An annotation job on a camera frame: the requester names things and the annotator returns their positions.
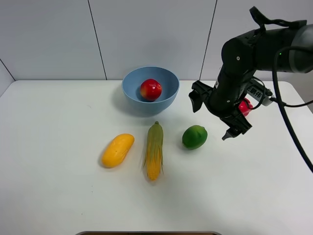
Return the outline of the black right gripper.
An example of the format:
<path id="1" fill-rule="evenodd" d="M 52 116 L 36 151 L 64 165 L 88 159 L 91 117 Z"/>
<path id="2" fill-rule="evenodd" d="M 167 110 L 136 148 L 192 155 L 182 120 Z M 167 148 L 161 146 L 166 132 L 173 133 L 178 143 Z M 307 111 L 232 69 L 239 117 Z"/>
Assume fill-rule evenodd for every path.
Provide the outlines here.
<path id="1" fill-rule="evenodd" d="M 240 134 L 243 135 L 252 127 L 239 109 L 243 100 L 242 94 L 243 90 L 237 86 L 216 81 L 214 86 L 210 87 L 197 80 L 192 84 L 192 91 L 188 96 L 192 103 L 193 113 L 205 105 L 211 114 L 229 127 L 222 137 L 224 141 Z"/>

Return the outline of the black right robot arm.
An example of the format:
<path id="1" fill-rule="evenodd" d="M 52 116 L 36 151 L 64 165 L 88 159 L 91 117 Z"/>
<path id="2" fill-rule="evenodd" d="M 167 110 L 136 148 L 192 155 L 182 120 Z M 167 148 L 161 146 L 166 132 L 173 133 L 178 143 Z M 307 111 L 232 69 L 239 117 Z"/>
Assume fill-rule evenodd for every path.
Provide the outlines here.
<path id="1" fill-rule="evenodd" d="M 284 47 L 313 48 L 313 26 L 281 29 L 256 29 L 227 41 L 222 48 L 219 76 L 213 87 L 200 81 L 192 84 L 189 94 L 193 112 L 205 105 L 229 129 L 223 140 L 245 134 L 251 124 L 239 106 L 247 94 L 259 105 L 272 103 L 273 94 L 254 77 L 256 71 L 271 71 L 274 57 L 278 55 L 277 71 L 308 73 L 313 69 L 313 56 L 307 52 L 280 52 Z"/>

